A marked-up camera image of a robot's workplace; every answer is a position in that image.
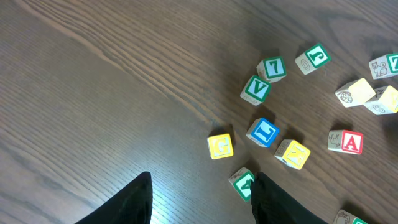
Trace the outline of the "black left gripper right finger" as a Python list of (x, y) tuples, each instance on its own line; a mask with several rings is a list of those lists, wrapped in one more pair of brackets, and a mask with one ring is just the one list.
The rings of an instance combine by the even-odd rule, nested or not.
[(263, 172), (251, 182), (251, 205), (257, 224), (326, 224)]

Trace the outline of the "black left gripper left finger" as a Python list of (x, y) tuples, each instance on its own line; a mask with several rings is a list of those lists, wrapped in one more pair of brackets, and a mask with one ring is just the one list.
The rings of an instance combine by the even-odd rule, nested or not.
[(143, 172), (76, 224), (149, 224), (152, 203), (151, 174)]

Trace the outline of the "green N block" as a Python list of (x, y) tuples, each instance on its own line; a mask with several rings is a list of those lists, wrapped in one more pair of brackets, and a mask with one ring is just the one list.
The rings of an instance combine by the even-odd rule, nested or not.
[(351, 213), (343, 209), (340, 209), (336, 214), (333, 224), (368, 224), (368, 223), (358, 218), (357, 216), (352, 215)]

